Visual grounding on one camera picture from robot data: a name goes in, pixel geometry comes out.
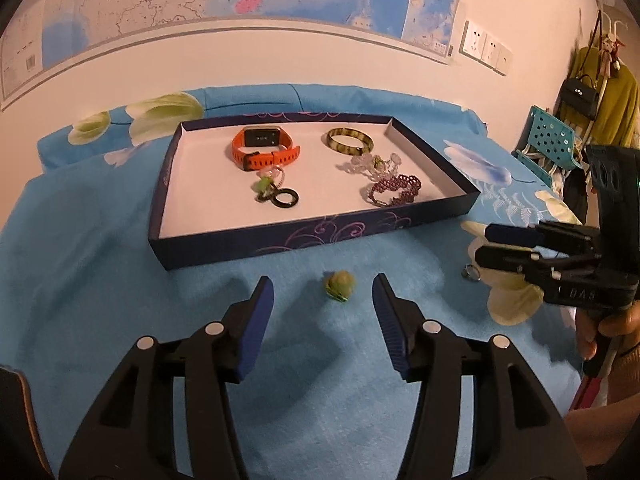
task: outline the handbag handle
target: handbag handle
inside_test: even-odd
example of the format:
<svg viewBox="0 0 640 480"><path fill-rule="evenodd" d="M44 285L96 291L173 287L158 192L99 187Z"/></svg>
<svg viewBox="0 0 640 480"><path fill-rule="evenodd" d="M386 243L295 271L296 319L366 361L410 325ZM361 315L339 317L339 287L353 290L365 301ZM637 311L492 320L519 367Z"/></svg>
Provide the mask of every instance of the handbag handle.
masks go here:
<svg viewBox="0 0 640 480"><path fill-rule="evenodd" d="M598 46L598 69L596 71L596 80L600 76L600 69L602 67L602 58L600 57L600 51L602 50L602 10L598 10L598 17L596 18L596 26L594 27L593 34L591 35L591 39L589 40L589 47L587 49L586 54L584 54L584 59L582 60L582 66L580 67L580 70L578 70L576 74L576 77L579 80L582 80L582 78L584 77L583 75L578 76L578 74L582 74L582 71L584 70L584 65L587 63L587 58L589 57L589 52L591 51L591 47L593 46L593 41L596 39L596 34L598 33L598 27L600 27L600 41L598 42L598 45L599 45ZM598 85L593 82L593 79L591 78L591 76L588 76L588 77L589 79L591 79L591 85L595 90Z"/></svg>

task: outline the floral tablecloth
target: floral tablecloth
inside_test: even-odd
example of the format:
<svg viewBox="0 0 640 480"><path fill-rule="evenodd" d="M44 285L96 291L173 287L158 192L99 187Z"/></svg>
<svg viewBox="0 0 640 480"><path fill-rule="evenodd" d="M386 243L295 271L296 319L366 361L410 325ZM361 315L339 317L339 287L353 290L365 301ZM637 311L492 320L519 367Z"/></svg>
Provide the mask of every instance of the floral tablecloth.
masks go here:
<svg viewBox="0 0 640 480"><path fill-rule="evenodd" d="M481 190L469 215L211 266L160 266L146 227L167 136L179 121L328 110L407 124ZM470 110L361 88L209 88L98 111L45 137L38 149L46 172L26 186L0 235L0 362L26 374L54 470L137 338L190 335L247 298L263 274L275 287L273 315L255 370L230 387L252 479L396 476L418 386L401 381L386 352L370 296L379 272L399 296L458 335L509 336L558 409L569 407L580 364L569 316L542 305L540 292L517 276L483 270L482 282L473 283L461 270L490 222L575 217L487 138ZM344 304L322 286L338 269L358 282ZM456 473L468 466L472 425L470 384L463 386ZM176 418L178 464L188 472L184 412L177 409Z"/></svg>

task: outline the watch screen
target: watch screen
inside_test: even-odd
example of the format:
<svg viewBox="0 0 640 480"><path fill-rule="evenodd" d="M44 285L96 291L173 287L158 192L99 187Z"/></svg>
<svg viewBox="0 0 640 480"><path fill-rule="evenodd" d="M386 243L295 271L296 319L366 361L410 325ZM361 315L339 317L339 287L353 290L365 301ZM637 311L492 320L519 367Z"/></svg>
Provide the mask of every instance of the watch screen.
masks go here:
<svg viewBox="0 0 640 480"><path fill-rule="evenodd" d="M248 148L262 148L280 144L280 130L277 128L247 128L244 131L244 145Z"/></svg>

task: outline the teal chair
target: teal chair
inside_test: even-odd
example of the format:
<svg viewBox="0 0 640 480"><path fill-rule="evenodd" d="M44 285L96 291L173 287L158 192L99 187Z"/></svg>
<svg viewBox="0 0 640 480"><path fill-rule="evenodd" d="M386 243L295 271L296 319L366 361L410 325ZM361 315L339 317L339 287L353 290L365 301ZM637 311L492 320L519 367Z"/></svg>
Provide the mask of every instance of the teal chair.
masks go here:
<svg viewBox="0 0 640 480"><path fill-rule="evenodd" d="M562 121L532 106L529 113L529 139L516 158L551 188L551 174L557 169L569 172L581 168L574 158L575 132Z"/></svg>

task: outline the shallow box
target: shallow box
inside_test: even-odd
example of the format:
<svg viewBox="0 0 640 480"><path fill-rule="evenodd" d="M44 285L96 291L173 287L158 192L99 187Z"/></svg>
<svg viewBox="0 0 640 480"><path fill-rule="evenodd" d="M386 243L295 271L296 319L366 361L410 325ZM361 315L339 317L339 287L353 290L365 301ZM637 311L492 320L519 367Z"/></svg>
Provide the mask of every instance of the shallow box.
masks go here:
<svg viewBox="0 0 640 480"><path fill-rule="evenodd" d="M284 187L300 196L296 206L258 202L252 190L256 172L243 171L233 161L232 139L253 124L279 126L300 146L298 160L284 166ZM378 207L368 202L372 182L348 173L351 157L326 145L327 131L338 127L366 133L374 141L373 153L385 160L397 153L402 159L399 173L421 180L414 203ZM339 140L362 145L349 137ZM148 239L158 260L171 270L452 218L469 212L478 195L446 158L392 117L294 113L203 119L181 124L169 145L154 192Z"/></svg>

